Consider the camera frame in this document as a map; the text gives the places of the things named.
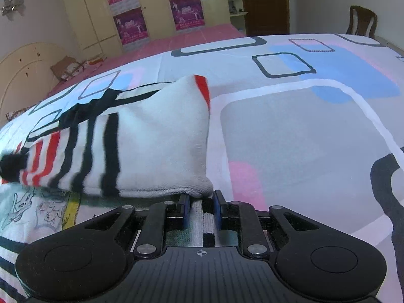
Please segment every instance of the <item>figurine on shelf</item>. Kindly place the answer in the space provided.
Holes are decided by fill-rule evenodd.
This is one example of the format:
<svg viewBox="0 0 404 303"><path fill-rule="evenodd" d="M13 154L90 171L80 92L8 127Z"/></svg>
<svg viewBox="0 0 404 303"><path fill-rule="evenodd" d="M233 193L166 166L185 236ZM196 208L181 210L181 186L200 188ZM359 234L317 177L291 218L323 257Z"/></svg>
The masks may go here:
<svg viewBox="0 0 404 303"><path fill-rule="evenodd" d="M229 0L229 13L230 14L237 14L237 8L234 6L234 1Z"/></svg>

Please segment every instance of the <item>blue patch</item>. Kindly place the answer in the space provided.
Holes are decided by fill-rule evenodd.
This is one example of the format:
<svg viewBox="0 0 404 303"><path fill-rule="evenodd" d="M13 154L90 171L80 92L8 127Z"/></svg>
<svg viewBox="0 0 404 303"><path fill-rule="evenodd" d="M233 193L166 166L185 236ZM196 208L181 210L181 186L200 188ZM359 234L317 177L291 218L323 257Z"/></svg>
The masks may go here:
<svg viewBox="0 0 404 303"><path fill-rule="evenodd" d="M291 52L297 54L317 71L316 74L303 74L301 80L324 79L336 80L351 87L363 98L389 98L400 96L399 87L385 75L352 52L337 46L331 46L335 52L307 52L295 45L274 45L272 53ZM306 49L316 50L318 45L307 45ZM296 61L288 55L280 55L283 62L291 69L298 70ZM316 86L312 92L330 103L345 103L351 97L336 88Z"/></svg>

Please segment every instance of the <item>wooden door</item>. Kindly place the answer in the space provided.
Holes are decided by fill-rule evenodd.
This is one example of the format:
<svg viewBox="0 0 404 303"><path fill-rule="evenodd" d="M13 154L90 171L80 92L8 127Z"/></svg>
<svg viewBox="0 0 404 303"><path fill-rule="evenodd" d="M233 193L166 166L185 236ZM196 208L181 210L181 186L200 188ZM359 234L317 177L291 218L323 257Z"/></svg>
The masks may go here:
<svg viewBox="0 0 404 303"><path fill-rule="evenodd" d="M289 34L289 0L244 0L248 36Z"/></svg>

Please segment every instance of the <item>patterned bed sheet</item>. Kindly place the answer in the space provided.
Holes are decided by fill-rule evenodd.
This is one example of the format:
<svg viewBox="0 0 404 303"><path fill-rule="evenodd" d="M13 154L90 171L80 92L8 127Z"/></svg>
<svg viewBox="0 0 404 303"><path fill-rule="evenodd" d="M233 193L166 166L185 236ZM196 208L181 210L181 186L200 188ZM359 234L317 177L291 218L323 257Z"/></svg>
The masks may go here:
<svg viewBox="0 0 404 303"><path fill-rule="evenodd" d="M207 176L226 200L283 205L360 238L387 261L378 299L403 302L404 57L351 35L246 37L131 62L52 96L0 131L0 150L108 88L205 76ZM27 244L123 204L0 186L0 298L23 300L14 262Z"/></svg>

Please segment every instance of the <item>shelf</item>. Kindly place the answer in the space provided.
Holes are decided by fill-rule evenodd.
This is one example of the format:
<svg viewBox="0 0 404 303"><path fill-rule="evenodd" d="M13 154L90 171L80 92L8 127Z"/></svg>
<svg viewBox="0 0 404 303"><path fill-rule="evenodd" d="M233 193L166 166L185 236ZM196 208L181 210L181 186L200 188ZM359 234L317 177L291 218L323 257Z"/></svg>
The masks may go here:
<svg viewBox="0 0 404 303"><path fill-rule="evenodd" d="M248 12L239 12L238 14L230 14L230 17L245 16Z"/></svg>

